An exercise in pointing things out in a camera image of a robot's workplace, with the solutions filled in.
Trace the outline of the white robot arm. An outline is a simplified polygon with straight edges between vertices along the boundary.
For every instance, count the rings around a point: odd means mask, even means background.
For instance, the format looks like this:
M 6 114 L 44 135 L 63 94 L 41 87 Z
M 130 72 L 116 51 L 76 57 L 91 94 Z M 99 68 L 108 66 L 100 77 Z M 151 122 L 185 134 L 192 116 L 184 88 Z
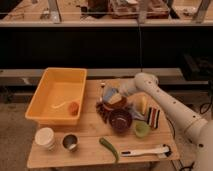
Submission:
M 121 83 L 118 91 L 125 97 L 139 92 L 151 96 L 196 145 L 193 171 L 213 171 L 213 120 L 206 120 L 163 91 L 158 86 L 158 78 L 149 73 L 136 74 Z

